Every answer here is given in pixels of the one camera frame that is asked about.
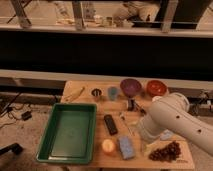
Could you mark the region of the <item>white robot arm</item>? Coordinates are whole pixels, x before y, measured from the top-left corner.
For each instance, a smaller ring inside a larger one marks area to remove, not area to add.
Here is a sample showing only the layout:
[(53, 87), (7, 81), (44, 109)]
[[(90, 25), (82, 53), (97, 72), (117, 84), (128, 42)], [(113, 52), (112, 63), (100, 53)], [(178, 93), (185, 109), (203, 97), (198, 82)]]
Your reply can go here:
[(213, 156), (213, 126), (188, 113), (189, 101), (181, 93), (171, 93), (154, 100), (136, 128), (147, 143), (157, 140), (164, 130), (170, 130)]

